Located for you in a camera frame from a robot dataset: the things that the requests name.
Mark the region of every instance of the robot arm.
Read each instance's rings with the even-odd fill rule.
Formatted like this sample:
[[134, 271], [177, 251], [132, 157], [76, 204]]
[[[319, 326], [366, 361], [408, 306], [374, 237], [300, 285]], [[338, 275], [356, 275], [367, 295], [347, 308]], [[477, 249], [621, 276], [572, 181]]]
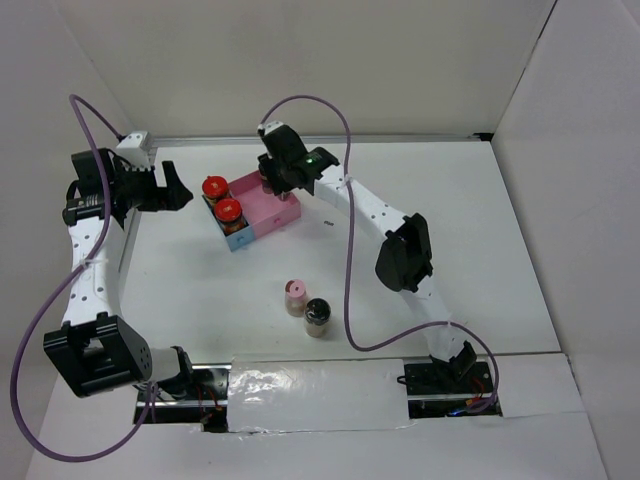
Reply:
[[[440, 296], [433, 276], [431, 244], [426, 220], [408, 217], [389, 206], [353, 178], [344, 178], [338, 160], [323, 148], [308, 152], [298, 134], [281, 122], [258, 129], [268, 154], [258, 158], [261, 171], [274, 194], [303, 188], [349, 215], [347, 183], [355, 199], [356, 224], [380, 243], [376, 275], [389, 289], [399, 292], [416, 319], [448, 321], [451, 313]], [[452, 327], [423, 330], [434, 361], [462, 377], [476, 360], [471, 344]]]
[[[188, 383], [191, 364], [180, 348], [151, 349], [123, 319], [120, 261], [134, 208], [179, 210], [192, 198], [172, 162], [163, 162], [166, 187], [155, 180], [147, 132], [133, 132], [114, 152], [101, 149], [111, 193], [112, 218], [93, 260], [72, 283], [60, 330], [45, 334], [44, 350], [73, 392], [89, 396], [140, 383], [159, 382], [165, 390]], [[104, 199], [91, 152], [72, 156], [78, 179], [67, 192], [63, 219], [73, 248], [73, 268], [85, 261], [102, 231]]]

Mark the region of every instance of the black lid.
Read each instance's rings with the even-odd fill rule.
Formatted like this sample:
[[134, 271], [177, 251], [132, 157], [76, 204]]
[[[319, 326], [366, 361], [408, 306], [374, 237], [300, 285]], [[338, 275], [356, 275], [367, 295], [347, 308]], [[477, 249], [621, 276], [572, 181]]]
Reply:
[[331, 307], [326, 300], [322, 298], [314, 298], [309, 300], [307, 308], [304, 310], [304, 316], [307, 322], [314, 325], [324, 325], [329, 321], [331, 316]]

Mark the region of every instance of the white wall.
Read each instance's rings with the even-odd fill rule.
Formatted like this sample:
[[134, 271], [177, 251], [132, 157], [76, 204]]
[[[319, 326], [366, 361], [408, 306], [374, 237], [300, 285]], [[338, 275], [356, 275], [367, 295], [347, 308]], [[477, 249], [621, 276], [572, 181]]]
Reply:
[[[56, 0], [130, 118], [160, 135], [254, 134], [294, 93], [358, 133], [494, 131], [553, 0]], [[291, 106], [305, 132], [331, 112]]]
[[[47, 0], [0, 3], [0, 464], [2, 478], [23, 478], [31, 449], [11, 417], [8, 377], [17, 343], [39, 305], [71, 265], [61, 211], [74, 178], [70, 154], [88, 148], [67, 96], [86, 96], [123, 128], [128, 124], [61, 17]], [[109, 133], [91, 122], [97, 138]], [[55, 370], [42, 335], [59, 326], [64, 301], [34, 334], [21, 376], [21, 399], [38, 431]]]
[[558, 1], [493, 142], [612, 480], [638, 478], [640, 431], [640, 2], [627, 6]]

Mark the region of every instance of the pink lid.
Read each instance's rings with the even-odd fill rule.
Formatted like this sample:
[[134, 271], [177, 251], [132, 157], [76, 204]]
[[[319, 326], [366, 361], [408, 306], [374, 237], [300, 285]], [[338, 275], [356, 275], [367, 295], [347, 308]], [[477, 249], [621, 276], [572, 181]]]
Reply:
[[302, 298], [304, 294], [307, 292], [307, 287], [304, 286], [304, 282], [302, 280], [289, 280], [284, 287], [284, 291], [292, 300]]

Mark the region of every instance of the red lid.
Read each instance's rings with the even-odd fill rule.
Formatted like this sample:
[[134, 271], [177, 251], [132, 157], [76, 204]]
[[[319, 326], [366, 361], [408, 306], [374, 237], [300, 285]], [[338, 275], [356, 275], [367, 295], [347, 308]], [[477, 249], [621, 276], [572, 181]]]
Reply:
[[222, 177], [207, 177], [202, 182], [202, 193], [210, 198], [224, 197], [229, 191], [227, 181]]
[[213, 213], [221, 222], [230, 223], [240, 218], [242, 206], [235, 198], [223, 198], [213, 207]]

